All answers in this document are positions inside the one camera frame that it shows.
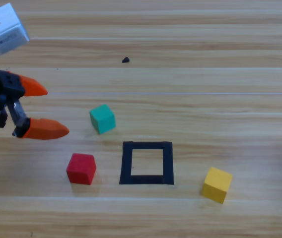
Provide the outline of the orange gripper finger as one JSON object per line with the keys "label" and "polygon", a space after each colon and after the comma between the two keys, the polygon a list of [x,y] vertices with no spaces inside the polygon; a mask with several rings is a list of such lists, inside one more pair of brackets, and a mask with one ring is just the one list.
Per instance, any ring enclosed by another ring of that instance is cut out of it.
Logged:
{"label": "orange gripper finger", "polygon": [[0,70],[0,89],[14,98],[48,94],[47,89],[35,79],[5,70]]}
{"label": "orange gripper finger", "polygon": [[26,118],[22,125],[16,126],[12,135],[17,138],[51,140],[64,137],[68,133],[69,129],[56,120]]}

